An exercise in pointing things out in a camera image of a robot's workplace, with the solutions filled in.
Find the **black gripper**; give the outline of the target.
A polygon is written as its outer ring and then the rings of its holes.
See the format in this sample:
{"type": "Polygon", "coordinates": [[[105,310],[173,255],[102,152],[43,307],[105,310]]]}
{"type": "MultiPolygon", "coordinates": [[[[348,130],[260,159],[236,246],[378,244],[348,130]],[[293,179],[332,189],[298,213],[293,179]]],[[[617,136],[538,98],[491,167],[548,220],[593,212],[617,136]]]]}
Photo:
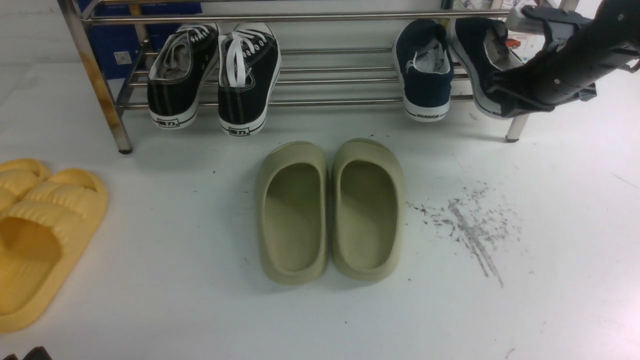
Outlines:
{"type": "Polygon", "coordinates": [[[494,73],[487,96],[496,116],[550,113],[588,101],[599,79],[618,69],[639,70],[638,5],[601,5],[593,19],[558,8],[532,17],[542,20],[544,46],[522,66],[494,73]]]}

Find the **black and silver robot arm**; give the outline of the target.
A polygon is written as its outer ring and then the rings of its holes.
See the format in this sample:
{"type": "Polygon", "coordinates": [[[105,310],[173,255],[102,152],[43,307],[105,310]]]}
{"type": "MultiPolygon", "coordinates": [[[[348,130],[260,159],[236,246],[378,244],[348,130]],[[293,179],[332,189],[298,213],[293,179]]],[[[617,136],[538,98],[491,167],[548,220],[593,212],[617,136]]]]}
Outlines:
{"type": "Polygon", "coordinates": [[[522,6],[507,19],[517,32],[542,33],[545,43],[528,62],[494,73],[487,91],[502,97],[500,115],[552,112],[597,96],[596,82],[621,69],[639,70],[640,5],[637,0],[604,0],[593,19],[574,11],[522,6]]]}

